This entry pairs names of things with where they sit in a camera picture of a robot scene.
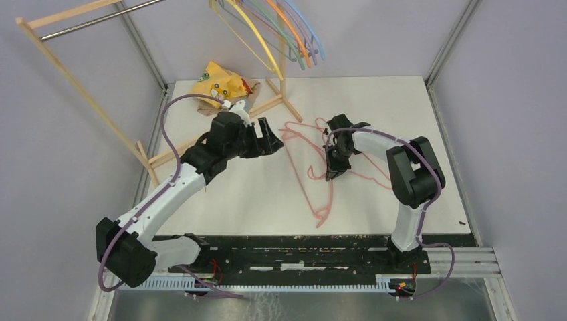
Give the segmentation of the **metal rack rod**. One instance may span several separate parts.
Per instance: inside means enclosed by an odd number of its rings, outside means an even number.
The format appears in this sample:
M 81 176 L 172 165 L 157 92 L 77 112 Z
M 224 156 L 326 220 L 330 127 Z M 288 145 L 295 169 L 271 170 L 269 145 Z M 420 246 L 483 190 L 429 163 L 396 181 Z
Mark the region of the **metal rack rod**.
M 125 7 L 124 9 L 121 9 L 121 10 L 115 12 L 115 13 L 105 15 L 103 17 L 99 17 L 97 19 L 93 19 L 91 21 L 87 21 L 85 23 L 81 23 L 79 25 L 75 25 L 73 27 L 69 27 L 67 29 L 64 29 L 64 30 L 61 30 L 61 31 L 58 31 L 58 32 L 55 32 L 55 33 L 52 33 L 52 34 L 49 34 L 49 35 L 45 35 L 45 36 L 40 38 L 40 41 L 41 42 L 49 41 L 49 40 L 61 37 L 63 35 L 67 35 L 69 33 L 73 33 L 73 32 L 85 29 L 87 27 L 97 25 L 97 24 L 102 23 L 104 21 L 111 20 L 111 19 L 114 19 L 114 18 L 117 18 L 117 17 L 121 17 L 123 15 L 127 15 L 131 12 L 138 11 L 142 8 L 149 7 L 151 5 L 155 5 L 155 4 L 160 3 L 160 2 L 162 2 L 162 0 L 146 1 L 144 3 L 138 4 L 138 5 L 133 6 L 133 7 Z

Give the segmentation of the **beige cloth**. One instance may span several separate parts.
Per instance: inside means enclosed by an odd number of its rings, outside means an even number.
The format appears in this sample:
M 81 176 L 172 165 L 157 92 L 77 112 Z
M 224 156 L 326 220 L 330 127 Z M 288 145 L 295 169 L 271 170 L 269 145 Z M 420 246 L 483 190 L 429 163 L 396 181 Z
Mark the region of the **beige cloth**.
M 250 105 L 246 111 L 250 111 L 256 98 L 260 93 L 259 81 L 251 78 L 221 78 L 220 80 L 201 80 L 191 89 L 192 94 L 206 94 L 221 101 L 228 100 L 234 104 L 239 100 L 247 100 Z M 197 112 L 203 116 L 214 116 L 221 111 L 226 111 L 222 104 L 207 98 L 199 98 Z

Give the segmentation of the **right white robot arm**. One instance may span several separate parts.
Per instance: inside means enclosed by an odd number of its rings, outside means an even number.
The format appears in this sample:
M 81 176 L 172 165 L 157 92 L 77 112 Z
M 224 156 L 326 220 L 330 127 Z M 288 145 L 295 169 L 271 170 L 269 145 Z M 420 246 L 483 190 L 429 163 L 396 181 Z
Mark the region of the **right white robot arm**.
M 405 272 L 413 264 L 411 252 L 422 245 L 427 209 L 445 187 L 445 176 L 431 143 L 423 136 L 412 140 L 397 138 L 367 122 L 354 124 L 345 114 L 333 117 L 327 127 L 326 180 L 350 170 L 350 157 L 355 154 L 371 154 L 387 164 L 399 209 L 388 241 L 386 264 L 395 273 Z

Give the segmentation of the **green hanger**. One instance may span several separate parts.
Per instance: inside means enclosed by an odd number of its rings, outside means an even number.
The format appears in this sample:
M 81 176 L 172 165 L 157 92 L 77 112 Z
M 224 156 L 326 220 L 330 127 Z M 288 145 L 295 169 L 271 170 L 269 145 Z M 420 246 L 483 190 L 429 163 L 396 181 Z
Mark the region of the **green hanger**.
M 313 66 L 300 26 L 278 1 L 237 1 L 237 4 L 283 42 L 289 53 L 279 50 L 289 61 L 296 62 L 302 71 Z

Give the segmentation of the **yellow hanger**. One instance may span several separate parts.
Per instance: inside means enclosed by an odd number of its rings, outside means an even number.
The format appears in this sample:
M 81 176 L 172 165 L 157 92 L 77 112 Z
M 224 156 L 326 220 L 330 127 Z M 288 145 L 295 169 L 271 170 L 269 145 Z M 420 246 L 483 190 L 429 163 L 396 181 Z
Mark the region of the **yellow hanger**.
M 221 21 L 233 32 L 233 34 L 245 45 L 245 47 L 269 70 L 271 73 L 275 74 L 280 81 L 285 80 L 284 75 L 279 67 L 279 64 L 276 62 L 272 51 L 269 49 L 266 40 L 261 35 L 259 30 L 256 28 L 255 24 L 249 18 L 249 16 L 236 4 L 236 1 L 229 1 L 230 6 L 234 8 L 237 12 L 239 18 L 237 17 L 236 20 L 239 22 L 244 23 L 254 34 L 255 38 L 258 40 L 259 44 L 262 47 L 262 50 L 267 56 L 267 61 L 260 57 L 260 55 L 243 39 L 243 37 L 231 26 L 231 24 L 222 16 L 219 11 L 219 2 L 209 0 L 208 6 L 212 9 L 217 17 L 221 19 Z

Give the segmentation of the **light blue hanger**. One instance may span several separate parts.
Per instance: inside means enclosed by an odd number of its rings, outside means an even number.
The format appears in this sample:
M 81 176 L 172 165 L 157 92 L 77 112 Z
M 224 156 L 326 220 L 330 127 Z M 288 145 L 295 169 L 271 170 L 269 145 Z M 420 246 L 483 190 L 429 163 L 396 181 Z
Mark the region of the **light blue hanger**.
M 316 30 L 312 27 L 312 24 L 293 1 L 278 1 L 278 3 L 290 12 L 289 15 L 291 17 L 299 20 L 301 28 L 305 33 L 304 44 L 309 47 L 309 57 L 312 59 L 313 64 L 317 66 L 318 60 L 324 61 L 326 59 L 326 54 L 322 41 L 316 33 Z

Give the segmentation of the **yellow garment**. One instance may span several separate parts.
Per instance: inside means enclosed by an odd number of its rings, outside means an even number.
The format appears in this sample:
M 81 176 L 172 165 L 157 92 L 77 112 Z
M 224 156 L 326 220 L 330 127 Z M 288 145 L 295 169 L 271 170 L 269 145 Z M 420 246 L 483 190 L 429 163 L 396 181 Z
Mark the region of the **yellow garment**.
M 202 94 L 224 101 L 248 97 L 252 92 L 250 85 L 242 76 L 210 61 L 189 93 Z

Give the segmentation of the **pink plastic hanger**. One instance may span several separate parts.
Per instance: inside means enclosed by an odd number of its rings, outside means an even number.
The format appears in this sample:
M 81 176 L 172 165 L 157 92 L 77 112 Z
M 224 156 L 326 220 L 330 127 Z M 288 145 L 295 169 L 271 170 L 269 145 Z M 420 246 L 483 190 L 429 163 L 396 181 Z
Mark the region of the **pink plastic hanger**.
M 295 138 L 301 139 L 304 142 L 306 142 L 309 146 L 311 146 L 317 152 L 317 154 L 321 158 L 323 167 L 326 168 L 327 163 L 326 163 L 326 156 L 325 156 L 325 153 L 324 153 L 324 148 L 316 145 L 310 139 L 305 137 L 301 132 L 298 132 L 296 130 L 292 130 L 290 128 L 281 128 L 279 131 L 283 132 L 282 140 L 285 142 L 285 144 L 288 140 L 293 140 Z M 292 168 L 294 170 L 294 174 L 295 174 L 295 177 L 297 179 L 298 185 L 300 186 L 302 194 L 303 194 L 303 196 L 304 196 L 304 198 L 305 198 L 305 200 L 308 204 L 310 212 L 311 212 L 312 216 L 315 219 L 318 220 L 316 228 L 320 228 L 326 222 L 326 220 L 328 219 L 328 216 L 329 216 L 329 214 L 331 213 L 331 210 L 332 210 L 333 197 L 334 197 L 333 183 L 330 182 L 330 181 L 325 181 L 325 183 L 327 183 L 327 185 L 328 185 L 328 195 L 327 195 L 326 204 L 324 206 L 321 206 L 318 209 L 315 209 L 314 206 L 312 205 L 312 202 L 311 202 L 309 196 L 308 196 L 305 185 L 303 184 L 302 176 L 295 166 L 292 155 L 291 155 L 287 145 L 285 145 L 284 148 L 285 148 L 286 154 L 289 158 L 290 164 L 292 165 Z

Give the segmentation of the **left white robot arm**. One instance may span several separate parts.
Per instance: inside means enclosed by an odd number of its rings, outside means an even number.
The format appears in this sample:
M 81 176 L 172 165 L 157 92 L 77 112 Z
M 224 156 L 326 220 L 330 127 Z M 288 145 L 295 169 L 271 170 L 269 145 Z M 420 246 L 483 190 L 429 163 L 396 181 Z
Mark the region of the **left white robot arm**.
M 112 221 L 103 218 L 96 226 L 96 250 L 101 266 L 135 288 L 156 270 L 187 265 L 194 272 L 209 267 L 209 244 L 188 233 L 156 241 L 154 236 L 166 221 L 195 193 L 204 189 L 227 163 L 236 157 L 257 158 L 276 153 L 284 143 L 271 130 L 267 119 L 246 123 L 234 112 L 221 112 L 208 132 L 179 157 L 169 179 L 129 212 Z

